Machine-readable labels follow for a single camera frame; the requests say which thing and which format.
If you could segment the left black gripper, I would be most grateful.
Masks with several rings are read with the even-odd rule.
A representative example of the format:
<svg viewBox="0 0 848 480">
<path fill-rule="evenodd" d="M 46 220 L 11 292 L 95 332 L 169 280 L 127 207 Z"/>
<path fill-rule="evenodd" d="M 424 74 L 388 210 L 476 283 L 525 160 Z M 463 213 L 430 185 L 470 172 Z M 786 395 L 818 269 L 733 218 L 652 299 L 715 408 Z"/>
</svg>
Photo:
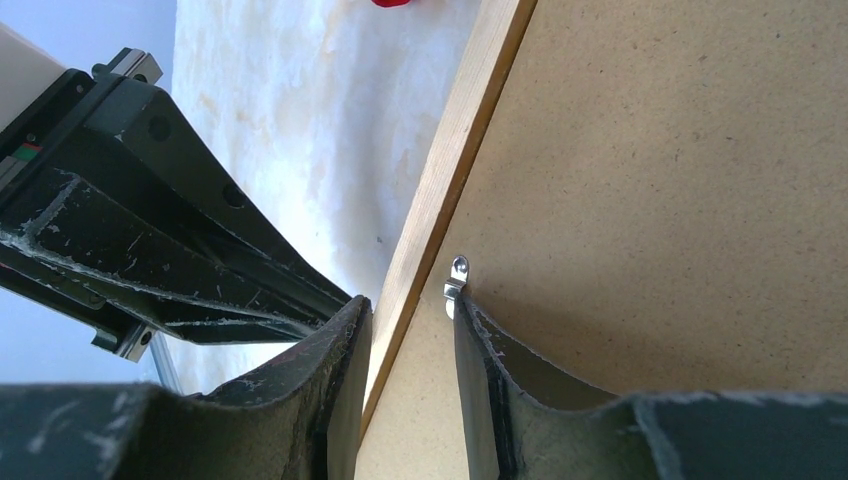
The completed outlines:
<svg viewBox="0 0 848 480">
<path fill-rule="evenodd" d="M 1 288 L 92 327 L 93 345 L 132 362 L 147 351 L 163 361 L 158 330 L 198 344 L 310 335 L 350 295 L 284 239 L 150 85 L 162 76 L 152 54 L 124 48 L 90 74 L 67 70 L 1 133 Z M 98 151 L 86 167 L 97 188 L 47 169 L 7 198 L 91 89 L 86 129 Z"/>
</svg>

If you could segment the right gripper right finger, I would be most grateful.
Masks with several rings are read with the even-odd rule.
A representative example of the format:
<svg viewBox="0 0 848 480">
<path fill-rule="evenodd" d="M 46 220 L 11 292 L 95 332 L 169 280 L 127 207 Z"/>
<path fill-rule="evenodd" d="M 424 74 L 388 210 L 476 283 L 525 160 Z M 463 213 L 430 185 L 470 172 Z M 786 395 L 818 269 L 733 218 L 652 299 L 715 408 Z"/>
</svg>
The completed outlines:
<svg viewBox="0 0 848 480">
<path fill-rule="evenodd" d="M 473 479 L 843 479 L 847 398 L 809 392 L 616 396 L 453 303 Z"/>
</svg>

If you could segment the wooden picture frame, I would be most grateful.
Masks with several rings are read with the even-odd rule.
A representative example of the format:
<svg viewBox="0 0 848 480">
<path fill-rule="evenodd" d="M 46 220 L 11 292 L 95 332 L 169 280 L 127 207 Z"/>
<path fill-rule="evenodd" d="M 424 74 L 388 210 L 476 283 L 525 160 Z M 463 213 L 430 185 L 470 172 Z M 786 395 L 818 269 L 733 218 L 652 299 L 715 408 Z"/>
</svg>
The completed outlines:
<svg viewBox="0 0 848 480">
<path fill-rule="evenodd" d="M 367 432 L 535 9 L 483 1 L 459 62 L 373 317 Z"/>
</svg>

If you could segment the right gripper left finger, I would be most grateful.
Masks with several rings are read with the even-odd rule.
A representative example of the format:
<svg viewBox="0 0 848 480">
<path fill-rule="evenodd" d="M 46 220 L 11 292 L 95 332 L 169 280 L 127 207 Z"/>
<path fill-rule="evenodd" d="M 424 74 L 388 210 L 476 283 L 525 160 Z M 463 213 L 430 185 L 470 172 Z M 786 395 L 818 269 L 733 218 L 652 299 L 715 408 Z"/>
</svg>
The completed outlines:
<svg viewBox="0 0 848 480">
<path fill-rule="evenodd" d="M 1 389 L 5 479 L 350 479 L 371 347 L 362 296 L 206 395 L 152 383 Z"/>
</svg>

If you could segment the brown backing board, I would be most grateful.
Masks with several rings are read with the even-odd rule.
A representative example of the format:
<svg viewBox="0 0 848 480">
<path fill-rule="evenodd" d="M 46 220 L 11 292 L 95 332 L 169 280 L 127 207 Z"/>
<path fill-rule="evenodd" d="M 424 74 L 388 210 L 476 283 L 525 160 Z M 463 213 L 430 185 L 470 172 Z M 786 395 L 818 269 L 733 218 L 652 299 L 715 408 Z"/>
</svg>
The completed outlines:
<svg viewBox="0 0 848 480">
<path fill-rule="evenodd" d="M 360 479 L 464 479 L 442 285 L 579 377 L 638 390 L 847 387 L 847 5 L 486 1 L 470 133 L 387 344 Z"/>
</svg>

